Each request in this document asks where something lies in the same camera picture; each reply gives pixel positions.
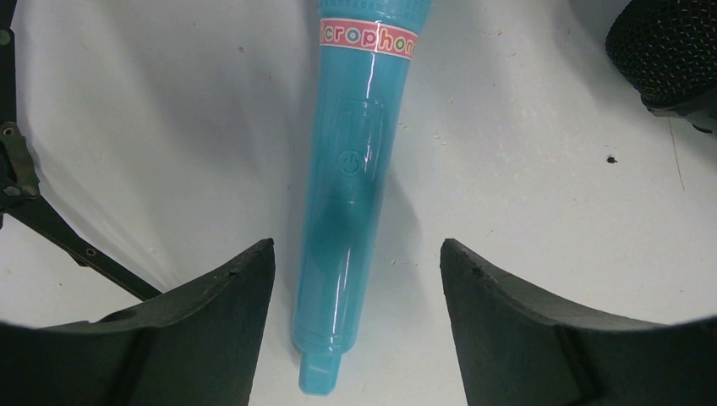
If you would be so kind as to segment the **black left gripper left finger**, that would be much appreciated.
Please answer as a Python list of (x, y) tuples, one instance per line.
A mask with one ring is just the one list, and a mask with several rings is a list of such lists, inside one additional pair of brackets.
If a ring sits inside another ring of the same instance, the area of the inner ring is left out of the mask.
[(272, 239), (95, 322), (1, 326), (4, 405), (246, 405), (275, 280)]

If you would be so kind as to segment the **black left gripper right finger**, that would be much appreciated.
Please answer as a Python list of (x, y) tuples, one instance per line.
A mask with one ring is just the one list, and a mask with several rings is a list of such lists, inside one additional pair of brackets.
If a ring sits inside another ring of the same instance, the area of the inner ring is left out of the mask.
[(675, 325), (578, 304), (455, 239), (441, 280), (470, 405), (713, 405), (716, 320)]

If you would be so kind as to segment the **black tripod mic stand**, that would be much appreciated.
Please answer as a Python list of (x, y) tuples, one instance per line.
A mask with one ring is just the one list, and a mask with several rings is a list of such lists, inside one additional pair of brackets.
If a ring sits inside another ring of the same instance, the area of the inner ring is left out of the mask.
[(1, 2), (1, 214), (26, 227), (142, 301), (161, 291), (82, 239), (41, 195), (36, 164), (17, 119), (15, 1)]

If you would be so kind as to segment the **blue toy microphone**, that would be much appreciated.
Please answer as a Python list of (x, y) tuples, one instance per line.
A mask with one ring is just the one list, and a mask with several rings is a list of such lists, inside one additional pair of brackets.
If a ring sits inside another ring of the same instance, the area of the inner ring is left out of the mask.
[(330, 394), (355, 344), (409, 66), (429, 1), (321, 1), (293, 310), (299, 389)]

